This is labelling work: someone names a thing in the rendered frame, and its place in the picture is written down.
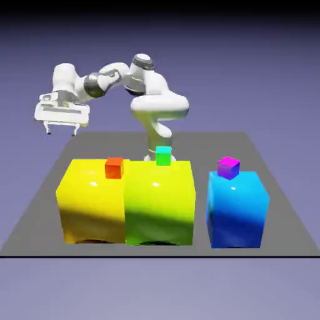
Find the small magenta cube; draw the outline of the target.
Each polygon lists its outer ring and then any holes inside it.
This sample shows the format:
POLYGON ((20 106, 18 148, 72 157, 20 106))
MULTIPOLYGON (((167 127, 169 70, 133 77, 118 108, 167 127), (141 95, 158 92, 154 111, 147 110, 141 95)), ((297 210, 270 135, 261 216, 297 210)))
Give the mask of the small magenta cube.
POLYGON ((239 174, 240 160, 225 156, 217 162, 217 175, 232 180, 239 174))

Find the small green cube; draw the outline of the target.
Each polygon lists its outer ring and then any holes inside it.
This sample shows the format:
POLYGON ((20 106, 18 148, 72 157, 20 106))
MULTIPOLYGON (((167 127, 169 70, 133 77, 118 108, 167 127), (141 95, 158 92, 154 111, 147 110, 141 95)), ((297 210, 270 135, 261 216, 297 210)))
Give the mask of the small green cube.
POLYGON ((169 166, 171 164, 171 146, 157 146, 156 147, 156 165, 169 166))

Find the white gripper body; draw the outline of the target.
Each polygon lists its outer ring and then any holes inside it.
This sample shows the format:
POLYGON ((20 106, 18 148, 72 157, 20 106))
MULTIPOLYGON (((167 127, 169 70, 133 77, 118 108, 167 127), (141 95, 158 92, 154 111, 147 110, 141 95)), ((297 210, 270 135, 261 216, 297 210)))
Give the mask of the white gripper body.
POLYGON ((36 106, 34 118, 37 121, 86 126, 89 122, 89 113, 90 107, 84 104, 69 103, 67 107, 61 107, 53 102, 40 102, 36 106))

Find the small orange cube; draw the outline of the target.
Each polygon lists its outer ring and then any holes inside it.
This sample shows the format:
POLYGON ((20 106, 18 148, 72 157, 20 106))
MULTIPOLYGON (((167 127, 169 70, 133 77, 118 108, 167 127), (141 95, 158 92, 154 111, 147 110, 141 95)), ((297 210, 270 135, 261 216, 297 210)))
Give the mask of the small orange cube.
POLYGON ((108 157, 105 163, 105 176, 107 179, 121 179, 124 172, 124 159, 122 157, 108 157))

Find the large lime green box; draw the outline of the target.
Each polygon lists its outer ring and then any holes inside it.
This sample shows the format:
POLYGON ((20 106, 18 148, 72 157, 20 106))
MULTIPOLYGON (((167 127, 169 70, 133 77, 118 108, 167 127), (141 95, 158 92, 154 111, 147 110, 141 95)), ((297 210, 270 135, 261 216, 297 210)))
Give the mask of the large lime green box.
POLYGON ((193 243, 196 190, 189 161, 131 161, 125 172, 126 244, 193 243))

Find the large blue box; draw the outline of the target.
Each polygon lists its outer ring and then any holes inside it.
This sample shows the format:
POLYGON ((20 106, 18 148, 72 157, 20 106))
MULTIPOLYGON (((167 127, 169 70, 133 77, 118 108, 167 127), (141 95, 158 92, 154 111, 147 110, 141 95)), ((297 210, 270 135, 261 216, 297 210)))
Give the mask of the large blue box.
POLYGON ((234 179, 209 172, 206 222, 212 248, 260 248, 269 194, 258 174, 241 171, 234 179))

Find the large yellow box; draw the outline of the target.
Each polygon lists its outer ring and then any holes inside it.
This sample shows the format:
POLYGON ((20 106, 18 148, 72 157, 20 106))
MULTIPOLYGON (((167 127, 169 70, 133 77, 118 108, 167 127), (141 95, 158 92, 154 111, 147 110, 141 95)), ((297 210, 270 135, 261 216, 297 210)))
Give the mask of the large yellow box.
POLYGON ((130 160, 124 159, 121 179, 107 179, 107 159, 73 159, 56 189, 64 240, 125 243, 124 183, 130 160))

